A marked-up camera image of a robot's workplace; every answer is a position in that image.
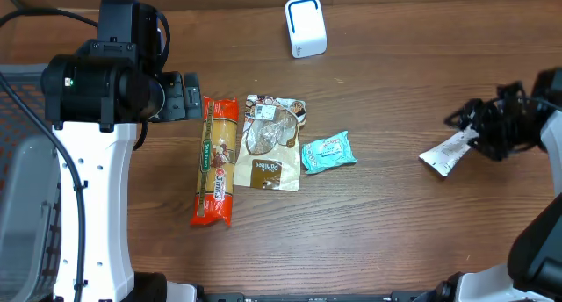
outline blue packet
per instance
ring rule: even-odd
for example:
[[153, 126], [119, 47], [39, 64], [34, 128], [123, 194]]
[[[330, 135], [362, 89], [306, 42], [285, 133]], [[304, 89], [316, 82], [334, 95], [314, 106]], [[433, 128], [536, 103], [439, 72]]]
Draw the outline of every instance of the blue packet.
[[302, 163], [308, 169], [308, 175], [352, 162], [357, 162], [357, 159], [351, 152], [347, 131], [302, 147]]

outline gray basket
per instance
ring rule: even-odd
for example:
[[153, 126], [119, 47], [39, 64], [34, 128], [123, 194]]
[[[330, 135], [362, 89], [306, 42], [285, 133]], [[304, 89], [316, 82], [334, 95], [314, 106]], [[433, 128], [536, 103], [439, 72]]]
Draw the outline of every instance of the gray basket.
[[[2, 66], [40, 117], [46, 65]], [[53, 144], [0, 90], [0, 302], [51, 294], [61, 256], [60, 173]]]

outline wooden table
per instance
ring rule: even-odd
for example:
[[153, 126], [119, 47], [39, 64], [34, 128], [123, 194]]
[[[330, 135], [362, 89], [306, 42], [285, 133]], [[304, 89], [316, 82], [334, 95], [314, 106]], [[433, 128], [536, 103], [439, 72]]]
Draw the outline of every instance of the wooden table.
[[[282, 8], [166, 13], [167, 70], [197, 71], [209, 97], [305, 100], [301, 143], [349, 130], [359, 162], [303, 174], [298, 192], [235, 187], [232, 227], [195, 228], [201, 122], [152, 125], [129, 178], [136, 270], [215, 292], [433, 288], [505, 262], [550, 203], [548, 158], [536, 149], [501, 163], [470, 152], [445, 180], [418, 154], [453, 134], [443, 118], [467, 99], [519, 79], [530, 89], [539, 70], [562, 65], [562, 0], [324, 11], [328, 50], [304, 60], [290, 55]], [[47, 62], [93, 37], [74, 20], [22, 18], [9, 61]]]

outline small white box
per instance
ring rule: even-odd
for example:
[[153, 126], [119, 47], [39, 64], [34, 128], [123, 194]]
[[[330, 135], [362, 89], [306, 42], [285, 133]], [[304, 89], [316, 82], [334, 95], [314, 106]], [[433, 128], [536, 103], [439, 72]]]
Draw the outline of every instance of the small white box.
[[326, 52], [328, 40], [320, 0], [289, 0], [285, 16], [294, 58]]

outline white wrapper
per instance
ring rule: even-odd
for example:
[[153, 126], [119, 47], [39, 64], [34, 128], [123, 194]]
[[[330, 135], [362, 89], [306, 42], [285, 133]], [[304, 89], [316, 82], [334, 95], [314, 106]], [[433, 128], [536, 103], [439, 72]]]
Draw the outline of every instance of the white wrapper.
[[467, 144], [468, 141], [476, 137], [478, 137], [478, 133], [467, 127], [464, 131], [457, 132], [445, 142], [420, 154], [420, 158], [437, 170], [441, 176], [447, 176], [458, 160], [471, 149]]

